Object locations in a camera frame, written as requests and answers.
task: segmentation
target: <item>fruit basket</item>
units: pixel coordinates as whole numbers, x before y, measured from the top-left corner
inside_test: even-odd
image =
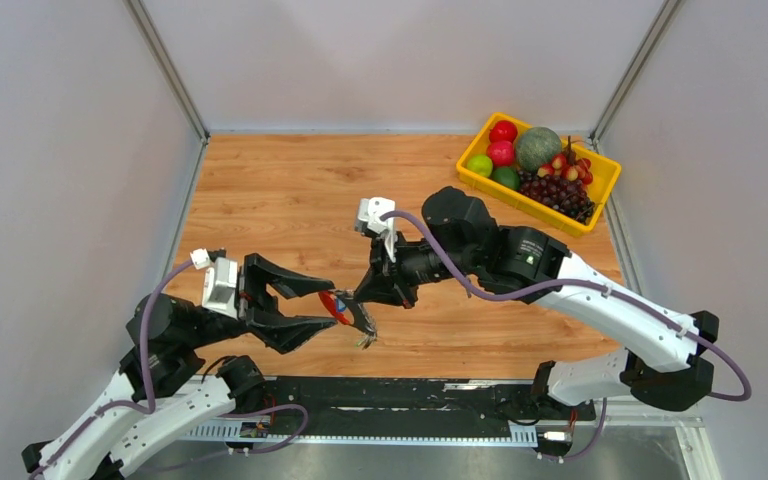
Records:
[[[526,197],[518,191],[511,190],[490,178],[467,169],[466,165],[470,158],[485,153],[487,147],[490,145],[490,130],[500,120],[508,120],[516,125],[518,132],[517,138],[519,138],[523,132],[532,128],[531,125],[505,115],[504,113],[494,113],[458,160],[456,164],[458,178],[470,187],[498,198],[508,205],[511,205],[518,210],[522,210],[523,212],[526,212],[572,236],[580,237],[592,231],[605,208],[608,197],[611,195],[611,190],[614,188],[614,185],[620,176],[620,171],[622,170],[620,164],[590,151],[577,143],[573,143],[572,150],[575,155],[578,158],[584,157],[590,160],[589,171],[592,174],[592,182],[587,185],[586,194],[593,202],[594,208],[589,220],[587,220],[586,223],[581,223],[549,206]],[[561,143],[563,148],[567,149],[567,140],[565,138],[561,138]]]

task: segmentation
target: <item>wooden table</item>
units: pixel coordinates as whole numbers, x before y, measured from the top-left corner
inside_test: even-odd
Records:
[[[367,269],[369,240],[353,231],[361,198],[381,196],[418,214],[446,185],[482,198],[499,224],[533,225],[565,242],[594,268],[621,281],[604,220],[575,239],[460,183],[454,164],[470,142],[460,135],[227,135],[210,140],[176,263],[196,248],[252,252],[285,268],[354,288]],[[405,221],[408,240],[419,239]],[[189,270],[167,292],[201,300],[203,272]],[[519,302],[466,297],[454,280],[425,285],[411,310],[369,305],[379,340],[338,325],[279,355],[251,336],[205,347],[208,363],[250,355],[265,374],[429,378],[532,378],[545,360],[579,360],[617,344],[559,313]],[[279,307],[287,315],[327,315],[316,295]]]

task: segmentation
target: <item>gray floor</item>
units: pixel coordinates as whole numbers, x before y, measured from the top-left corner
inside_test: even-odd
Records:
[[[576,430],[576,447],[592,429]],[[175,442],[150,461],[171,465],[220,450],[222,444]],[[134,480],[530,480],[530,479],[687,479],[672,428],[608,427],[590,453],[564,465],[539,461],[514,448],[292,445],[278,452],[222,457],[162,474],[137,473]]]

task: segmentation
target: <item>bunch of grapes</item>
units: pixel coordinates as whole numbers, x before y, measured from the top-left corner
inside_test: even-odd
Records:
[[[519,193],[584,225],[596,211],[581,179],[570,182],[557,175],[538,177],[523,170],[519,171],[519,179]]]

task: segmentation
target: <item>red apple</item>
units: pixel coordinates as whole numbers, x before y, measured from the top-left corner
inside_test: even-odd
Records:
[[[537,169],[537,176],[540,178],[547,177],[549,175],[554,175],[555,169],[552,168],[552,165],[547,163],[546,165],[542,165],[540,168]]]
[[[510,167],[516,158],[514,144],[507,140],[493,142],[487,147],[487,156],[493,160],[494,167]]]
[[[570,182],[574,182],[578,180],[578,169],[575,168],[575,165],[567,165],[561,173],[561,176]]]
[[[502,140],[513,142],[514,140],[516,140],[516,136],[517,136],[516,125],[514,125],[513,122],[509,122],[507,120],[499,120],[498,122],[496,122],[496,125],[493,125],[493,128],[490,130],[491,142],[500,142]]]
[[[550,163],[555,171],[561,171],[567,166],[567,157],[563,153],[559,153],[552,158]]]

